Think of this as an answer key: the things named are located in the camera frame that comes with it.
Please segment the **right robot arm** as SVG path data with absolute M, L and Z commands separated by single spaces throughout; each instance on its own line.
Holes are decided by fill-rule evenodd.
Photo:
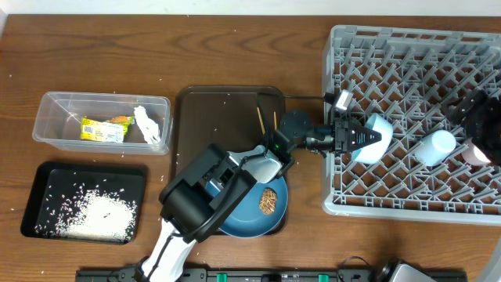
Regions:
M 500 99 L 475 89 L 441 105 L 454 125 L 460 125 L 472 143 L 494 164 L 500 166 Z

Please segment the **white napkin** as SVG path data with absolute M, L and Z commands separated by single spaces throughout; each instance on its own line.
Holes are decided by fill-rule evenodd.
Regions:
M 148 144 L 160 142 L 160 129 L 158 124 L 148 117 L 146 108 L 137 106 L 134 108 L 135 123 L 138 125 L 144 140 Z

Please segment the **light blue cup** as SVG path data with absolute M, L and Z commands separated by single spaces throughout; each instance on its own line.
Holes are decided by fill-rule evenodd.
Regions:
M 456 139 L 451 132 L 437 130 L 421 139 L 421 145 L 414 153 L 415 158 L 432 167 L 444 161 L 456 148 Z

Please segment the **yellow green snack wrapper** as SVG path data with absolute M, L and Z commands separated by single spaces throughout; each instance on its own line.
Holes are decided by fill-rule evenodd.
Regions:
M 119 116 L 107 121 L 95 121 L 84 117 L 81 120 L 80 138 L 84 140 L 122 143 L 128 127 L 135 122 L 134 117 Z

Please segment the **dark blue plate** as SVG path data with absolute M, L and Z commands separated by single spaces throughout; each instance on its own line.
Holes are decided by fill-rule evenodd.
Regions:
M 276 194 L 275 211 L 266 215 L 259 203 L 263 193 Z M 288 187 L 284 177 L 270 183 L 257 183 L 220 226 L 219 232 L 232 237 L 253 238 L 278 233 L 285 223 L 288 205 Z

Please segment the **pink cup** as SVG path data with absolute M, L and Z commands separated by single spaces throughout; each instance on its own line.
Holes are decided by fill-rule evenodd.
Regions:
M 465 162 L 475 166 L 488 165 L 491 163 L 486 155 L 473 144 L 472 138 L 467 139 L 464 144 L 466 149 L 461 153 L 461 155 Z

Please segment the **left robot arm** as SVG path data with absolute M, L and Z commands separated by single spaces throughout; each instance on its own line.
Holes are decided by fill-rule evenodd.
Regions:
M 312 125 L 296 110 L 253 150 L 233 153 L 211 144 L 162 190 L 161 230 L 151 256 L 137 266 L 137 281 L 176 281 L 194 245 L 211 236 L 258 183 L 283 176 L 292 151 L 351 153 L 382 140 L 381 132 L 349 119 Z

